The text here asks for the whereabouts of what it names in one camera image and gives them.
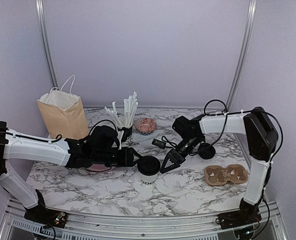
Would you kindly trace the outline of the white paper coffee cup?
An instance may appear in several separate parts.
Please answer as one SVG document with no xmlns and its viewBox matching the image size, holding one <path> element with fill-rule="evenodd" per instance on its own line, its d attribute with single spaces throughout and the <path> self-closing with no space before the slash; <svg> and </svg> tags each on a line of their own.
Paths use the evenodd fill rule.
<svg viewBox="0 0 296 240">
<path fill-rule="evenodd" d="M 140 175 L 140 181 L 144 186 L 150 186 L 152 184 L 155 183 L 158 174 L 154 174 L 154 175 L 144 175 L 142 173 L 139 173 Z"/>
</svg>

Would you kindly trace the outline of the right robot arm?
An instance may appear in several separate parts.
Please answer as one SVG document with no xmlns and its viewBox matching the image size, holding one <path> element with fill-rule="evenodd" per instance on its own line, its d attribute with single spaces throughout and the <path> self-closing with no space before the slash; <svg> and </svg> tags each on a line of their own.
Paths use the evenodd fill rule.
<svg viewBox="0 0 296 240">
<path fill-rule="evenodd" d="M 180 167 L 187 156 L 206 158 L 223 134 L 243 135 L 246 143 L 242 146 L 248 148 L 250 179 L 235 219 L 246 224 L 263 200 L 274 157 L 283 146 L 284 133 L 278 119 L 261 106 L 235 112 L 224 109 L 218 113 L 204 111 L 192 119 L 180 116 L 174 120 L 172 129 L 181 141 L 167 152 L 161 173 Z"/>
</svg>

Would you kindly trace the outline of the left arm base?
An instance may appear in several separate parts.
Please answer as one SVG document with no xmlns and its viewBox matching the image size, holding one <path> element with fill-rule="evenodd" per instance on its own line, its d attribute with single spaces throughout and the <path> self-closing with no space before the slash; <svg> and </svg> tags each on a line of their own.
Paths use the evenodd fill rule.
<svg viewBox="0 0 296 240">
<path fill-rule="evenodd" d="M 59 210 L 52 210 L 46 207 L 42 193 L 35 190 L 38 202 L 37 206 L 27 209 L 25 208 L 24 218 L 49 227 L 64 228 L 67 221 L 67 213 Z"/>
</svg>

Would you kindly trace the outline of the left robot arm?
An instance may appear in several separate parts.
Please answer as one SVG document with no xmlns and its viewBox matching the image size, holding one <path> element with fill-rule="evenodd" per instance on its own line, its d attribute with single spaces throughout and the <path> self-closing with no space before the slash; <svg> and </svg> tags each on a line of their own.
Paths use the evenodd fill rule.
<svg viewBox="0 0 296 240">
<path fill-rule="evenodd" d="M 46 208 L 42 195 L 26 184 L 8 160 L 45 162 L 69 169 L 92 165 L 133 167 L 142 156 L 134 148 L 122 146 L 122 137 L 122 131 L 102 125 L 94 126 L 81 139 L 39 138 L 18 133 L 0 121 L 0 185 L 39 222 L 45 223 L 51 218 L 51 211 Z"/>
</svg>

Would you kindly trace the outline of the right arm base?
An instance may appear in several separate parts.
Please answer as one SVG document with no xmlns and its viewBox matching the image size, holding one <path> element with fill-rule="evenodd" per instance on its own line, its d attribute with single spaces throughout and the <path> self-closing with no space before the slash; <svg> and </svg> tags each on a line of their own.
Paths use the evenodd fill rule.
<svg viewBox="0 0 296 240">
<path fill-rule="evenodd" d="M 259 201 L 251 205 L 241 199 L 239 209 L 226 213 L 220 213 L 217 215 L 216 224 L 221 226 L 221 229 L 229 229 L 234 227 L 241 227 L 244 225 L 259 223 L 262 219 L 259 213 L 259 204 L 262 201 L 262 197 Z"/>
</svg>

